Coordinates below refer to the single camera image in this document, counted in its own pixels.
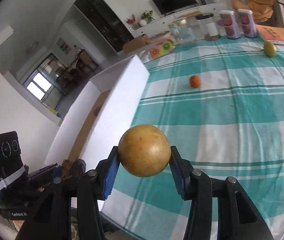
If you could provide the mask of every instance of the green plant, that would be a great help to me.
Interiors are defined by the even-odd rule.
[[[152,17],[153,15],[153,11],[145,11],[141,14],[141,19],[146,19],[148,22],[151,22],[154,20],[154,18]]]

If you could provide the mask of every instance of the teal checkered tablecloth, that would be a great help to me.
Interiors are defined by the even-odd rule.
[[[210,177],[236,177],[278,240],[284,239],[284,46],[274,58],[262,48],[260,38],[222,37],[148,62],[132,125],[159,127],[182,158]],[[189,86],[192,75],[200,88]],[[183,239],[189,208],[169,167],[138,178],[121,166],[102,212],[139,239],[165,240]],[[216,234],[214,201],[211,239]]]

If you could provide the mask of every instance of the white strap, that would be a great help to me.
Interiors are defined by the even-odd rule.
[[[19,170],[17,170],[16,172],[12,173],[10,176],[6,177],[5,179],[1,178],[0,190],[6,188],[12,182],[14,182],[18,178],[20,178],[22,176],[22,174],[24,173],[24,171],[25,171],[25,167],[23,165]]]

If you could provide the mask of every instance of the small orange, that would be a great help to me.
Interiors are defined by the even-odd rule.
[[[201,85],[201,80],[198,76],[191,76],[189,79],[189,85],[193,88],[197,88]]]

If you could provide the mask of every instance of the round fruit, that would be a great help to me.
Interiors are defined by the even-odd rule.
[[[193,88],[197,88],[201,85],[201,80],[198,76],[191,76],[189,79],[189,85]]]
[[[169,44],[168,42],[163,44],[163,49],[168,50],[170,48],[171,48],[171,44]]]
[[[264,43],[264,53],[269,57],[276,56],[276,48],[272,42],[266,41]]]
[[[171,158],[171,146],[165,134],[150,124],[128,129],[121,137],[118,155],[132,175],[150,177],[163,171]]]

